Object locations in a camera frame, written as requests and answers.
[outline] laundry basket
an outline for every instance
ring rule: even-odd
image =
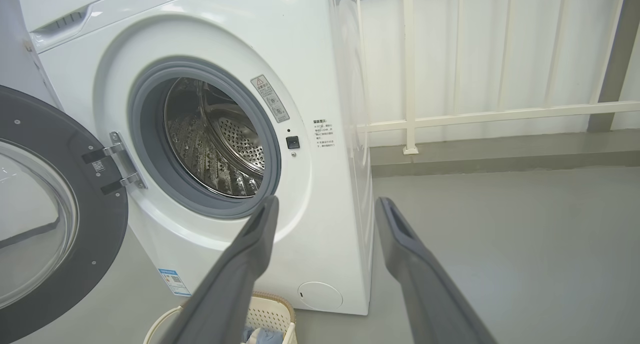
[[[291,304],[277,295],[254,291],[245,326],[284,333],[282,344],[298,344],[296,313]]]

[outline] white wall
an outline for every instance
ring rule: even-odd
[[[18,0],[0,0],[0,85],[34,96],[51,105],[55,102],[43,78],[25,50],[29,34]]]
[[[463,0],[458,114],[496,110],[508,0]],[[560,47],[553,105],[589,103],[605,59],[616,0],[567,0],[567,31]],[[551,65],[560,0],[514,0],[510,61],[503,108],[541,107]],[[402,0],[363,0],[370,121],[402,120],[404,108]],[[414,0],[416,116],[453,113],[458,0]],[[640,50],[630,66],[640,84]],[[640,85],[625,85],[624,98],[640,99]],[[583,132],[588,116],[562,116],[427,127],[417,142],[511,135]],[[614,128],[640,127],[640,114],[615,116]],[[404,130],[372,132],[371,146],[405,143]]]

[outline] warning label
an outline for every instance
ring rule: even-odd
[[[183,283],[183,280],[178,276],[178,273],[175,270],[158,269],[158,272],[160,272],[164,282],[169,286],[169,289],[171,289],[173,294],[181,297],[192,296],[187,289],[187,286]]]
[[[264,75],[251,79],[251,84],[253,84],[258,93],[260,93],[260,96],[267,103],[267,106],[278,123],[289,120],[289,113],[287,113],[278,94],[276,94],[274,88],[272,88],[272,85],[269,84]]]
[[[327,123],[326,119],[313,121],[313,131],[315,134],[315,145],[318,148],[334,147],[334,126]]]

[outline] gray floor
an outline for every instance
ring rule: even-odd
[[[374,194],[396,202],[498,342],[638,342],[640,168],[377,178]],[[19,343],[141,343],[181,299],[130,234],[89,296]],[[296,331],[301,344],[412,342],[378,242],[369,315],[298,310]]]

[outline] metal railing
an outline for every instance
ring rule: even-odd
[[[508,66],[512,53],[512,32],[514,25],[514,0],[507,2],[507,20],[505,25],[504,46],[502,51],[502,64],[500,68],[500,82],[498,87],[498,99],[493,111],[479,113],[459,113],[460,107],[460,74],[461,74],[461,46],[464,28],[464,0],[458,0],[457,4],[457,37],[455,39],[455,74],[453,100],[449,107],[449,114],[443,116],[416,117],[416,44],[414,35],[414,0],[402,0],[404,18],[404,91],[405,91],[405,119],[393,121],[379,121],[366,126],[368,132],[384,132],[390,130],[406,130],[406,146],[404,154],[418,154],[416,148],[416,128],[461,125],[468,123],[485,123],[493,121],[510,121],[516,119],[532,119],[560,116],[580,116],[585,114],[603,114],[616,112],[640,111],[640,101],[627,100],[615,102],[599,102],[602,85],[610,61],[611,50],[616,36],[618,21],[622,11],[624,0],[615,0],[613,5],[612,20],[608,27],[608,42],[605,51],[601,54],[601,69],[597,82],[590,94],[590,100],[585,104],[557,105],[553,103],[551,93],[554,92],[558,80],[558,66],[562,54],[562,44],[567,35],[567,0],[560,0],[558,19],[556,23],[555,38],[551,54],[551,62],[546,81],[544,101],[540,107],[526,109],[505,109],[505,81],[508,75]]]

